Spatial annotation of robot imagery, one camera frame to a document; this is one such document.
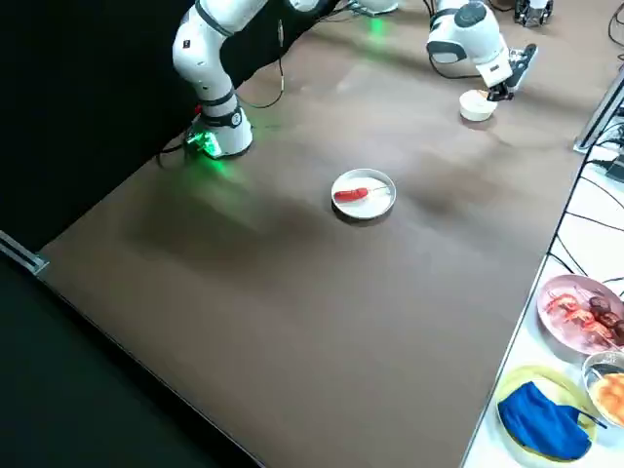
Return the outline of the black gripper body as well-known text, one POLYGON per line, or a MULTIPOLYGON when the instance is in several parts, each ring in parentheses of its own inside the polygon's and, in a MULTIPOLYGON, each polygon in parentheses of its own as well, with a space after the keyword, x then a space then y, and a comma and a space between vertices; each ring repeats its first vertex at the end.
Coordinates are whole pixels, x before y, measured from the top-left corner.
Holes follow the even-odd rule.
POLYGON ((497 90, 499 93, 509 92, 514 94, 518 88, 517 85, 518 76, 516 74, 512 74, 510 77, 505 79, 504 81, 489 87, 488 90, 497 90))

